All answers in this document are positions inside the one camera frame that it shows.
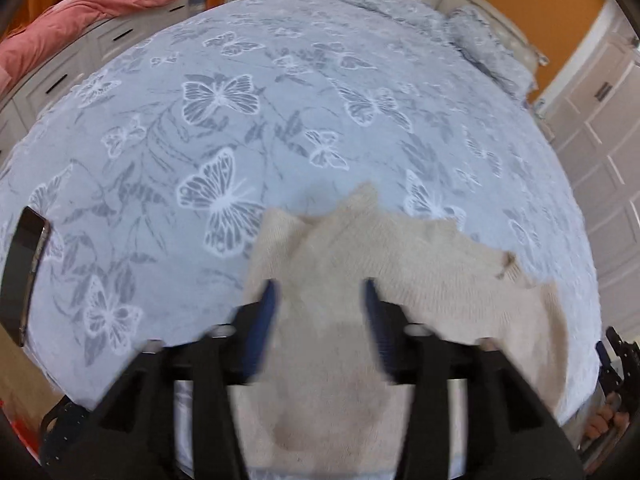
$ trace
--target orange towel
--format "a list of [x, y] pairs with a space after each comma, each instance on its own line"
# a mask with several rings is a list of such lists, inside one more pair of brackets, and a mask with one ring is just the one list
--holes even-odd
[[92, 23], [162, 7], [173, 0], [63, 0], [0, 43], [0, 97]]

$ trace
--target beige cloth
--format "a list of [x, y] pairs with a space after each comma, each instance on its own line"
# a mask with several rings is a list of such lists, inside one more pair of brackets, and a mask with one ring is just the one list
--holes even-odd
[[324, 218], [264, 215], [245, 299], [275, 278], [281, 301], [263, 372], [234, 388], [249, 466], [395, 469], [410, 388], [379, 371], [362, 307], [369, 276], [385, 300], [444, 338], [496, 338], [546, 404], [558, 405], [568, 336], [555, 285], [531, 285], [512, 254], [473, 242], [454, 222], [379, 211], [365, 184]]

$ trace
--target bed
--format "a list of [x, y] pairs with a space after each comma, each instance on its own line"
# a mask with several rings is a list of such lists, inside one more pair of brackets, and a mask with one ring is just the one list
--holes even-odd
[[[487, 8], [534, 71], [524, 35]], [[180, 344], [228, 318], [265, 208], [324, 214], [366, 180], [382, 207], [455, 218], [556, 280], [567, 420], [596, 383], [600, 307], [558, 159], [527, 109], [452, 45], [340, 0], [199, 14], [38, 120], [0, 171], [0, 266], [25, 205], [53, 225], [29, 352], [91, 408], [141, 342]]]

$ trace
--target ribbed fabric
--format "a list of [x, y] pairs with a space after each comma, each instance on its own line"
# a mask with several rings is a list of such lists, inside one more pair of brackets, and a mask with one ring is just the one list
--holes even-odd
[[497, 339], [556, 408], [568, 335], [555, 285], [532, 284], [511, 253], [470, 240], [455, 222], [378, 210], [365, 184], [323, 218], [264, 215], [245, 299], [275, 278], [281, 301], [263, 372], [234, 389], [249, 466], [300, 474], [396, 467], [410, 389], [379, 371], [362, 304], [369, 276], [386, 301], [446, 339]]

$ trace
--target finger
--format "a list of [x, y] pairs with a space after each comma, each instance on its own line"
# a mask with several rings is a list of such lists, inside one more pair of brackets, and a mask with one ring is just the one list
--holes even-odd
[[594, 426], [596, 428], [596, 430], [598, 430], [600, 432], [600, 434], [604, 434], [604, 433], [607, 433], [607, 431], [609, 431], [609, 423], [599, 415], [594, 416], [589, 421], [589, 423], [592, 426]]
[[626, 430], [626, 427], [629, 425], [629, 414], [617, 412], [613, 417], [613, 423], [615, 424], [616, 428], [619, 428], [623, 431]]
[[613, 418], [614, 412], [609, 404], [605, 404], [598, 410], [598, 415], [600, 415], [607, 422]]
[[600, 432], [595, 426], [592, 426], [591, 424], [588, 425], [584, 430], [584, 434], [590, 440], [596, 440], [600, 436]]

